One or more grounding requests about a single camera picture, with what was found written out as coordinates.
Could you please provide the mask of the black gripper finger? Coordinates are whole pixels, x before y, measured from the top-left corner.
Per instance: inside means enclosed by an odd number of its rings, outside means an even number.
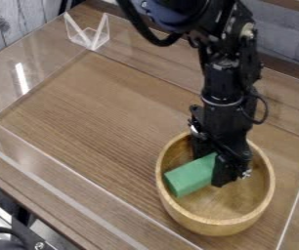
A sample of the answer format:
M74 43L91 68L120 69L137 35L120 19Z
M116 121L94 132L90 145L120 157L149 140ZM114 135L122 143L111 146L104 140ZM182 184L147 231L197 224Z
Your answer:
M215 149L209 138L201 139L197 137L191 137L191 150L193 157L195 159L202 158L211 153L215 153Z
M243 171L245 167L238 161L218 154L214 157L210 184L214 187L221 188L241 178Z

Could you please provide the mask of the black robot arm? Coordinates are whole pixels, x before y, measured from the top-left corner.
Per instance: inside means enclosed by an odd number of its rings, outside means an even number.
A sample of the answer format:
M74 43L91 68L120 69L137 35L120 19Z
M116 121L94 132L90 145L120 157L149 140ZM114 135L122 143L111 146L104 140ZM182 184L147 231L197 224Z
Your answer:
M197 49L205 77L199 105L190 106L193 155L211 156L209 183L219 188L250 174L246 135L263 123L255 82L262 64L253 14L241 0L118 0L142 37L157 47L185 37Z

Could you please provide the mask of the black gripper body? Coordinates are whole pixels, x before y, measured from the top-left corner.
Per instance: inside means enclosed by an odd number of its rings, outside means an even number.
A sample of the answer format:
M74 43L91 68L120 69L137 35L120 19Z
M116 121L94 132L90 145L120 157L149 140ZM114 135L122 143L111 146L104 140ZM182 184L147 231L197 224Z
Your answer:
M222 154L243 165L241 178L245 178L253 158L246 137L253 128L254 100L239 98L237 101L222 103L202 98L202 102L202 105L189 106L190 138L209 138L215 149L214 154Z

